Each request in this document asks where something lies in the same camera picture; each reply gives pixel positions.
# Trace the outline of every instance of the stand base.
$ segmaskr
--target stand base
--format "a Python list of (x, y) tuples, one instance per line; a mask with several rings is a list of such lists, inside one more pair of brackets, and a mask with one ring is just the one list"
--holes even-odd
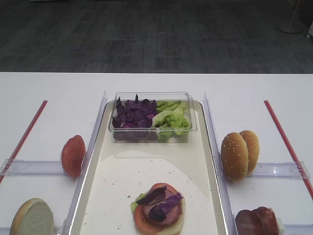
[(297, 25), (293, 25), (292, 27), (289, 26), (278, 26), (277, 29), (279, 31), (282, 31), (284, 33), (289, 33), (289, 34), (300, 34), (303, 32), (302, 28), (297, 26)]

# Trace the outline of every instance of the sesame seed bun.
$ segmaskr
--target sesame seed bun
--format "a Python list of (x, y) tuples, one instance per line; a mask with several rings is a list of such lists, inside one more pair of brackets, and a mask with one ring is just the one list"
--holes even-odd
[(222, 142), (221, 158), (225, 176), (230, 180), (242, 180), (248, 170), (248, 149), (239, 133), (229, 133)]
[(247, 175), (251, 174), (251, 172), (255, 169), (255, 166), (259, 159), (260, 154), (260, 146), (257, 135), (249, 130), (245, 130), (240, 132), (240, 135), (244, 138), (246, 142), (246, 147), (248, 148), (248, 171)]

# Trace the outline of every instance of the red stick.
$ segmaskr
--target red stick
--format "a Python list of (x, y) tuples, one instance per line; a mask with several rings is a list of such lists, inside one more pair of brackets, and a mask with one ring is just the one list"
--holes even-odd
[(278, 129), (278, 131), (279, 131), (279, 133), (281, 135), (281, 137), (283, 138), (283, 141), (284, 141), (284, 143), (285, 143), (285, 145), (286, 145), (286, 147), (287, 147), (287, 149), (288, 149), (288, 151), (289, 151), (293, 161), (296, 162), (296, 164), (297, 164), (297, 166), (299, 168), (299, 171), (300, 171), (300, 173), (302, 175), (303, 182), (304, 182), (305, 186), (307, 187), (307, 189), (308, 189), (308, 191), (309, 191), (309, 193), (311, 195), (311, 198), (313, 199), (313, 187), (312, 187), (312, 184), (310, 183), (309, 179), (305, 179), (305, 177), (304, 177), (305, 174), (304, 174), (304, 172), (302, 170), (300, 161), (299, 161), (295, 151), (293, 150), (293, 148), (292, 148), (292, 146), (291, 146), (291, 144), (290, 144), (290, 142), (289, 142), (289, 140), (288, 140), (288, 138), (287, 138), (287, 136), (286, 136), (286, 134), (285, 134), (285, 132), (284, 132), (284, 130), (282, 128), (282, 126), (280, 125), (280, 123), (278, 121), (278, 118), (276, 117), (276, 115), (274, 113), (274, 110), (272, 109), (271, 105), (269, 104), (269, 101), (265, 100), (264, 103), (265, 103), (265, 105), (266, 105), (266, 107), (267, 107), (267, 109), (269, 111), (269, 114), (271, 115), (271, 117), (272, 117), (272, 119), (273, 119), (273, 121), (274, 121), (274, 123), (275, 123), (275, 125), (276, 125), (276, 127), (277, 127), (277, 129)]
[(16, 158), (17, 154), (19, 153), (22, 145), (24, 144), (27, 136), (29, 135), (31, 129), (33, 128), (33, 126), (35, 125), (37, 119), (39, 118), (40, 114), (42, 113), (42, 111), (45, 108), (45, 105), (48, 103), (48, 101), (44, 100), (43, 103), (41, 104), (40, 108), (38, 109), (37, 113), (35, 114), (34, 118), (32, 119), (31, 123), (29, 124), (28, 128), (26, 129), (24, 135), (22, 136), (20, 142), (18, 143), (18, 145), (16, 146), (16, 148), (14, 149), (11, 157), (9, 158), (9, 161), (7, 162), (4, 171), (3, 171), (3, 175), (0, 175), (0, 184), (4, 178), (4, 173), (8, 170), (8, 168), (10, 167), (10, 165), (12, 164), (13, 160)]

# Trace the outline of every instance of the plastic container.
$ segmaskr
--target plastic container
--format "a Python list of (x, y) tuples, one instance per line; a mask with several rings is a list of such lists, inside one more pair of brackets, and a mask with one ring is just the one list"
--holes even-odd
[[(159, 106), (164, 101), (177, 101), (176, 105), (185, 106), (184, 117), (188, 122), (188, 126), (173, 128), (162, 127), (155, 125), (155, 119), (150, 119), (149, 125), (151, 127), (139, 128), (135, 127), (114, 127), (113, 121), (117, 115), (117, 104), (119, 100), (121, 104), (126, 108), (130, 102), (134, 102), (136, 96), (138, 96), (138, 102), (142, 102), (148, 99), (151, 102), (156, 102)], [(116, 93), (113, 104), (113, 110), (109, 121), (108, 129), (111, 132), (114, 142), (188, 142), (190, 133), (197, 130), (197, 124), (195, 122), (195, 112), (193, 109), (192, 97), (187, 92), (137, 92), (137, 93)]]

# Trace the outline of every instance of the clear plastic container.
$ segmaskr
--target clear plastic container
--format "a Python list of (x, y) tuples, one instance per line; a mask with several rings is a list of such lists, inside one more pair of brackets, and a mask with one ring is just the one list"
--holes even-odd
[[(183, 118), (176, 116), (179, 109), (183, 110)], [(188, 142), (191, 131), (197, 130), (192, 97), (187, 92), (116, 93), (108, 129), (114, 142)]]

